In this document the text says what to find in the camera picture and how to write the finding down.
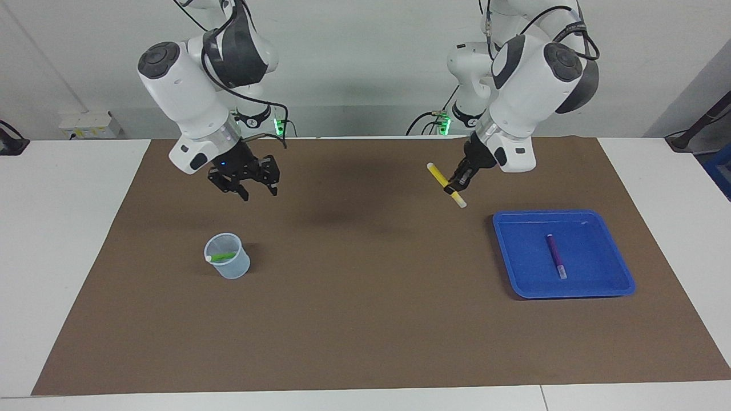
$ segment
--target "blue object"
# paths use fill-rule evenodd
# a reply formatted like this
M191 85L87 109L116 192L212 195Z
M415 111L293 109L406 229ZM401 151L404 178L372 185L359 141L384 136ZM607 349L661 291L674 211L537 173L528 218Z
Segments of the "blue object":
M493 217L513 290L524 298L616 297L635 291L607 225L591 210L500 211ZM569 273L560 279L553 234Z
M703 165L705 172L731 200L731 144L726 145Z

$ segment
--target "plastic cup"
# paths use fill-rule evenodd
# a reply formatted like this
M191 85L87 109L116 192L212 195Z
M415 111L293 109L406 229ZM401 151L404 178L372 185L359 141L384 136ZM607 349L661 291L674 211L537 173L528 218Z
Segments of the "plastic cup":
M215 262L208 261L207 258L218 254L228 254L232 252L236 254L228 260ZM221 274L221 276L225 279L237 279L246 274L251 266L251 259L241 246L241 239L237 237L236 234L231 233L218 234L208 240L208 243L203 249L203 257L206 258L208 263L218 270L219 274Z

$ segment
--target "brown table surface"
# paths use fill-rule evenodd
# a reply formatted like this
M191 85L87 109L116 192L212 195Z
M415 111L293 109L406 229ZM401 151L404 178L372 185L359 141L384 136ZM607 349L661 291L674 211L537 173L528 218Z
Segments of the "brown table surface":
M224 195L153 141L34 395L727 380L731 372L595 139L535 139L537 168L483 170L460 210L428 171L463 140L300 140L280 195ZM491 216L589 208L637 283L527 301ZM237 233L237 280L202 258Z

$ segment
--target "yellow marker held by gripper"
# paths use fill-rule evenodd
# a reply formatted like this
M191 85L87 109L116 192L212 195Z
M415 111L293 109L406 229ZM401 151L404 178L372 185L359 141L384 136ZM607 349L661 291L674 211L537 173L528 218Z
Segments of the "yellow marker held by gripper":
M436 168L434 163L430 162L429 164L426 165L426 168L427 168L427 170L429 170L431 175L434 176L434 178L436 178L436 180L442 185L442 188L445 188L449 184L449 181L447 181L447 179L444 177L442 172L439 171L439 168ZM455 201L455 203L457 203L459 208L467 207L467 203L464 201L462 196L459 195L458 192L452 192L452 194L450 196Z

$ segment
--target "white tabletop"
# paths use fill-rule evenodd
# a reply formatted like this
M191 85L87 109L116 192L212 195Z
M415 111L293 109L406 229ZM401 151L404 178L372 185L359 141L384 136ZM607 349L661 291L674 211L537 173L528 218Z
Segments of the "white tabletop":
M731 362L731 203L692 155L673 153L663 140L600 141ZM20 157L0 157L0 409L729 409L731 382L8 399L30 395L148 144L44 141Z

